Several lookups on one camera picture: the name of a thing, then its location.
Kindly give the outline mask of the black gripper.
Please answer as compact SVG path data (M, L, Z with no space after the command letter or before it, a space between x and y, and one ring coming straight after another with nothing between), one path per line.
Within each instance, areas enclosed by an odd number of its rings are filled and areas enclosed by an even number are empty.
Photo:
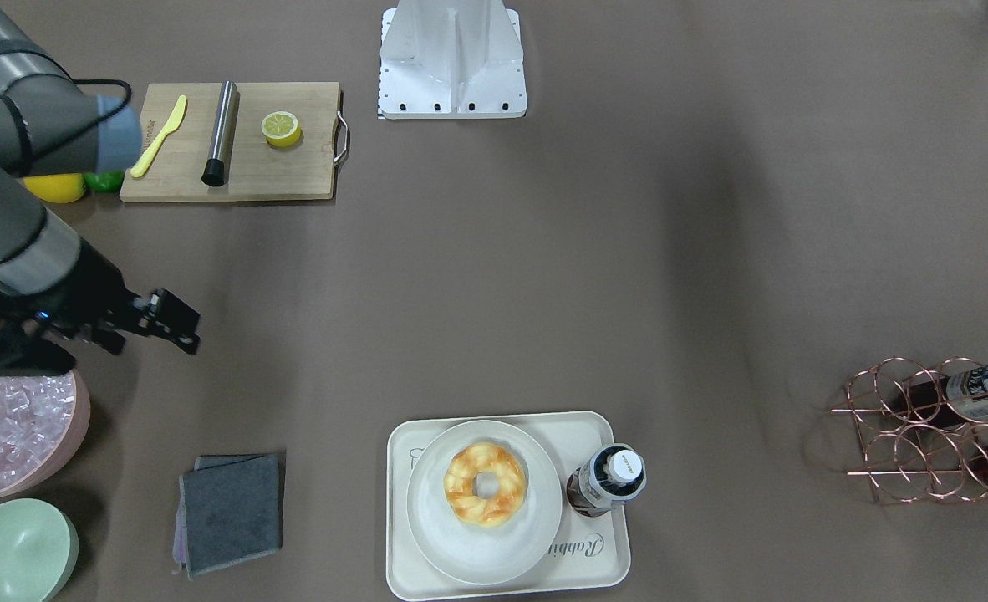
M132 333L168 340L195 355L201 343L196 334L200 314L166 289L150 294L150 320L147 305L147 298L126 287L122 272L83 239L76 263L62 281L38 296L38 312L64 339L85 340L119 355L125 334Z

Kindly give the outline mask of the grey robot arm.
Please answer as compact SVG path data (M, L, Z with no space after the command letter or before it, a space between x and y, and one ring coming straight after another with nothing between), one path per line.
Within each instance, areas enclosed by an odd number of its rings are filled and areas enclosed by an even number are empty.
M24 184L25 176L128 169L142 134L121 96L88 94L0 8L0 374L61 374L59 340L110 354L127 333L200 346L200 316L170 291L130 291L122 273Z

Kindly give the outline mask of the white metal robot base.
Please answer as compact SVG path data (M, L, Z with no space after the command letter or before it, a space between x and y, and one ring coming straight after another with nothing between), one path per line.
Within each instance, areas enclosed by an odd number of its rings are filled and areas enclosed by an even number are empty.
M502 1L400 1L380 19L379 58L383 120L527 113L520 15Z

